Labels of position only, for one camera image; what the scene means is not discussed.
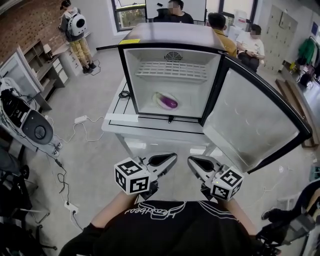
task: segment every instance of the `fridge shelf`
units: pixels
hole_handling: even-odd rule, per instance
[[[142,61],[135,75],[139,77],[188,79],[198,82],[208,80],[205,65],[184,62]]]

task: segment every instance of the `whiteboard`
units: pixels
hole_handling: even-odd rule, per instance
[[[183,12],[192,16],[195,21],[204,22],[207,0],[182,0],[184,2]],[[168,8],[169,0],[145,0],[146,18],[153,19],[158,16],[158,9]]]

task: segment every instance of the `white backpack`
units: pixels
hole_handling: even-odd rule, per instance
[[[68,28],[69,34],[71,36],[79,36],[87,29],[86,18],[78,13],[78,9],[74,8],[72,13],[66,11],[64,13],[65,17],[69,19]]]

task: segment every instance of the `fridge door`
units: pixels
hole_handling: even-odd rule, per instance
[[[31,73],[31,69],[28,63],[26,64],[29,66],[30,70],[27,70],[26,64],[24,63],[24,60],[25,61],[27,60],[25,59],[23,54],[22,54],[23,58],[21,58],[21,53],[19,53],[19,51],[17,50],[3,64],[3,66],[0,68],[0,76],[12,78],[16,82],[16,84],[19,86],[17,90],[19,90],[22,95],[34,97],[38,93],[40,93],[40,89],[35,82],[39,84],[40,82]]]
[[[284,156],[312,130],[256,73],[224,55],[203,132],[243,173]]]

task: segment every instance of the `yellow label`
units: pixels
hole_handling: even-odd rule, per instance
[[[119,45],[126,45],[126,44],[138,44],[140,39],[129,39],[129,40],[122,40]]]

